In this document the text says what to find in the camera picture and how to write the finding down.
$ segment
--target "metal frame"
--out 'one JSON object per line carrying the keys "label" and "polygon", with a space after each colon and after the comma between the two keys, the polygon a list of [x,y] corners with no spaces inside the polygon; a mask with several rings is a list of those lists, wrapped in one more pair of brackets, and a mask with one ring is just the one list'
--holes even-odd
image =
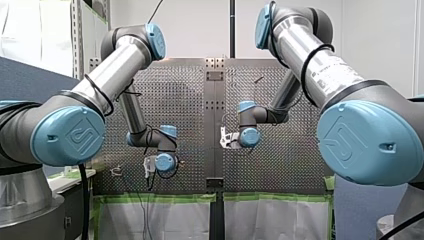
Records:
{"label": "metal frame", "polygon": [[80,80],[84,77],[81,1],[82,0],[72,0],[71,2],[72,72],[73,77]]}

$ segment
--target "black ring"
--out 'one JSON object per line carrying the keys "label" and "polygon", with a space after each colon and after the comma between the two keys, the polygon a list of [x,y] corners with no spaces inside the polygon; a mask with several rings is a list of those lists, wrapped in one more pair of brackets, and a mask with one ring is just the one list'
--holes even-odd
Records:
{"label": "black ring", "polygon": [[158,152],[159,153],[175,153],[176,150],[161,150],[161,149],[158,148]]}
{"label": "black ring", "polygon": [[305,75],[306,75],[306,70],[308,69],[308,65],[309,62],[311,62],[312,58],[315,56],[315,54],[317,54],[319,51],[321,50],[328,50],[330,49],[331,51],[334,52],[334,46],[329,44],[329,43],[324,43],[321,46],[319,46],[318,48],[316,48],[315,50],[311,51],[308,55],[308,57],[306,58],[305,62],[303,63],[302,66],[302,71],[300,74],[300,83],[302,85],[302,91],[303,94],[305,95],[305,97],[309,100],[309,102],[314,105],[315,107],[317,106],[317,104],[315,103],[315,101],[311,98],[311,96],[308,93],[308,90],[306,89],[306,79],[305,79]]}
{"label": "black ring", "polygon": [[245,127],[258,127],[258,125],[257,124],[254,124],[254,125],[239,125],[239,128],[245,128]]}
{"label": "black ring", "polygon": [[87,107],[91,108],[92,110],[94,110],[97,114],[100,115],[100,117],[103,119],[103,122],[105,122],[105,118],[103,116],[103,113],[100,111],[100,109],[94,105],[94,103],[92,103],[90,100],[84,98],[83,96],[79,95],[78,93],[74,93],[71,91],[60,91],[59,93],[56,94],[57,96],[65,96],[65,97],[70,97],[74,100],[77,100],[78,102],[86,105]]}
{"label": "black ring", "polygon": [[114,111],[115,111],[115,108],[113,107],[113,103],[112,103],[112,101],[109,99],[109,97],[96,85],[96,83],[93,81],[93,80],[91,80],[91,78],[90,78],[90,76],[88,76],[88,74],[85,74],[84,75],[84,77],[85,77],[85,79],[87,79],[87,81],[89,81],[90,82],[90,84],[91,84],[91,87],[93,87],[95,90],[97,90],[97,92],[99,92],[102,96],[103,96],[103,98],[107,101],[107,103],[109,104],[109,107],[110,107],[110,111],[108,112],[108,113],[105,113],[105,117],[107,117],[107,116],[109,116],[109,115],[111,115]]}
{"label": "black ring", "polygon": [[0,168],[0,176],[34,171],[43,167],[42,164],[25,164],[18,167]]}
{"label": "black ring", "polygon": [[389,84],[387,84],[386,82],[381,81],[381,80],[366,80],[366,81],[359,82],[357,84],[351,85],[351,86],[343,89],[340,93],[338,93],[336,96],[334,96],[332,99],[330,99],[330,101],[328,101],[325,104],[325,106],[321,109],[321,114],[324,113],[325,110],[327,110],[328,108],[330,108],[334,104],[343,100],[348,95],[350,95],[350,94],[352,94],[356,91],[359,91],[363,88],[371,87],[371,86],[378,86],[378,85],[390,87]]}

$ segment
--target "metal stand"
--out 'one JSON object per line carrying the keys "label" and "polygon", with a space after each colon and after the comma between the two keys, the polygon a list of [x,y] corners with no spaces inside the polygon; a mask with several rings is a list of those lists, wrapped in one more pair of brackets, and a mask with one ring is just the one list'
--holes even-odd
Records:
{"label": "metal stand", "polygon": [[[388,215],[380,218],[377,222],[377,239],[388,233],[395,226],[403,223],[409,218],[424,210],[424,188],[422,184],[408,185],[405,195],[399,204],[394,215]],[[394,237],[392,240],[418,240],[424,236],[424,220],[405,228]]]}
{"label": "metal stand", "polygon": [[65,239],[65,205],[41,168],[0,176],[1,239]]}

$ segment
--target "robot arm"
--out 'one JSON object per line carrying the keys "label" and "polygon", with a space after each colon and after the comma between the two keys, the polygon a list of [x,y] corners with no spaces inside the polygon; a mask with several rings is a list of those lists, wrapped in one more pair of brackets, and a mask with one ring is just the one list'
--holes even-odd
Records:
{"label": "robot arm", "polygon": [[[321,109],[319,150],[341,177],[381,186],[422,182],[424,106],[405,99],[383,81],[361,77],[333,53],[331,39],[331,21],[320,10],[279,8],[273,3],[261,10],[256,46],[269,49],[294,75],[283,81],[287,88],[278,91],[280,101],[275,102],[289,102],[293,94],[287,93],[301,87]],[[242,127],[246,118],[256,130],[251,120],[262,123],[259,113],[263,112],[253,102],[240,103],[241,146],[246,146],[243,138],[253,139],[253,146],[259,141],[253,130],[243,136]]]}
{"label": "robot arm", "polygon": [[[165,42],[156,25],[119,28],[103,40],[103,62],[72,90],[20,112],[9,111],[19,103],[0,102],[1,121],[13,114],[0,131],[0,168],[40,163],[73,166],[91,159],[101,149],[104,116],[113,111],[117,98],[129,126],[130,145],[157,147],[175,165],[175,127],[162,126],[149,138],[143,137],[148,131],[137,98],[123,93],[133,88],[132,78],[139,70],[164,55]],[[163,169],[174,165],[165,164]]]}

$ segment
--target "green tape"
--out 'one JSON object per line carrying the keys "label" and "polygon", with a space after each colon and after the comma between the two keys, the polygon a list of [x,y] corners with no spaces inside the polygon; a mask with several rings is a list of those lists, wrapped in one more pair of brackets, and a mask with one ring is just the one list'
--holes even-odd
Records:
{"label": "green tape", "polygon": [[57,177],[60,177],[60,176],[62,176],[62,173],[61,172],[60,173],[53,174],[53,175],[50,175],[47,178],[48,179],[53,179],[53,178],[57,178]]}
{"label": "green tape", "polygon": [[325,187],[328,191],[334,191],[336,178],[334,176],[326,176],[324,177]]}
{"label": "green tape", "polygon": [[240,202],[240,201],[257,201],[257,200],[279,200],[290,202],[329,202],[331,195],[298,195],[286,193],[224,193],[224,201]]}
{"label": "green tape", "polygon": [[125,193],[123,195],[96,196],[95,198],[97,198],[103,204],[136,202],[183,204],[210,203],[216,201],[215,194],[161,195],[153,193]]}

